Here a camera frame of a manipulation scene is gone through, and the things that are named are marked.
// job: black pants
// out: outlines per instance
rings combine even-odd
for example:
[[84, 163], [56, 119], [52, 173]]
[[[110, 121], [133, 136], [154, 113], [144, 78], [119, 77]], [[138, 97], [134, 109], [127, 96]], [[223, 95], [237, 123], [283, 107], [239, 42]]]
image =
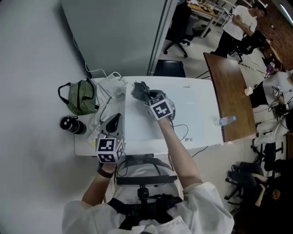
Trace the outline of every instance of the black pants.
[[240, 40], [235, 39], [234, 37], [230, 36], [229, 33], [223, 31], [218, 48], [215, 52], [211, 53], [226, 58], [229, 53], [236, 49], [240, 42]]
[[239, 166], [239, 171], [232, 171], [229, 173], [231, 179], [239, 184], [242, 184], [244, 195], [250, 196], [255, 193], [255, 189], [257, 187], [257, 181], [251, 175], [251, 173], [264, 175], [263, 171], [259, 164], [256, 163], [245, 163], [241, 162]]
[[261, 82], [254, 90], [253, 94], [249, 96], [252, 108], [256, 108], [259, 105], [268, 105], [266, 100], [266, 95], [264, 91], [264, 87]]

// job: white table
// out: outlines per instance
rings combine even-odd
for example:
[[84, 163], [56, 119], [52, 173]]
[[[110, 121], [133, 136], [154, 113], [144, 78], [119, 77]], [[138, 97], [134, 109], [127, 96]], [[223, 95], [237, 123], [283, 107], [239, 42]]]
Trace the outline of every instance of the white table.
[[[145, 81], [150, 89], [161, 89], [174, 102], [176, 116], [174, 125], [186, 124], [189, 128], [183, 145], [187, 149], [223, 143], [222, 131], [214, 121], [219, 118], [218, 105], [213, 84], [210, 80], [192, 78], [133, 76], [124, 77], [127, 84], [126, 95], [110, 102], [103, 114], [103, 120], [116, 113], [124, 118], [125, 154], [166, 154], [167, 146], [160, 133], [157, 122], [146, 114], [143, 102], [132, 97], [131, 86], [134, 82]], [[80, 116], [87, 126], [92, 115]], [[186, 127], [175, 127], [180, 139], [186, 134]], [[96, 155], [95, 149], [87, 142], [89, 132], [75, 135], [75, 154], [84, 156]]]

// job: black harness strap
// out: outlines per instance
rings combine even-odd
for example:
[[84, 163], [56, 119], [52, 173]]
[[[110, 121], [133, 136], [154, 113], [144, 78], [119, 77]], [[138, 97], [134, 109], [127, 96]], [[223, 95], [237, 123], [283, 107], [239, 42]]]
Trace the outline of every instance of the black harness strap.
[[112, 198], [108, 202], [117, 213], [126, 215], [119, 229], [131, 230], [133, 226], [138, 226], [141, 220], [155, 219], [158, 223], [167, 223], [173, 218], [167, 213], [167, 210], [182, 202], [180, 197], [162, 194], [155, 203], [127, 205]]

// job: brick wall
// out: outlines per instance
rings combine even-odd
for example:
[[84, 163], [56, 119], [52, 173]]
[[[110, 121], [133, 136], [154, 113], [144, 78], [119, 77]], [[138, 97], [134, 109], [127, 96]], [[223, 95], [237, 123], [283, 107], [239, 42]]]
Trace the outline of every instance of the brick wall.
[[262, 2], [268, 4], [267, 16], [258, 20], [256, 29], [271, 41], [284, 68], [291, 70], [293, 69], [293, 26], [270, 0], [262, 0]]

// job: wristwatch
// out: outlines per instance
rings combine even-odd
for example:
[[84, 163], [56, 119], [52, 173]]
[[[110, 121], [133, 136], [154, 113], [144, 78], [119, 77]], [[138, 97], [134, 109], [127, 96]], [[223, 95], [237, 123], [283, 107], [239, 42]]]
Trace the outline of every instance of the wristwatch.
[[104, 170], [102, 169], [102, 166], [99, 166], [99, 167], [98, 167], [98, 169], [97, 169], [97, 173], [99, 173], [101, 176], [103, 176], [103, 177], [105, 177], [105, 178], [109, 178], [109, 179], [111, 179], [112, 176], [113, 176], [113, 174], [114, 174], [114, 172], [112, 172], [112, 173], [108, 173], [108, 172], [106, 172], [106, 171], [104, 171]]

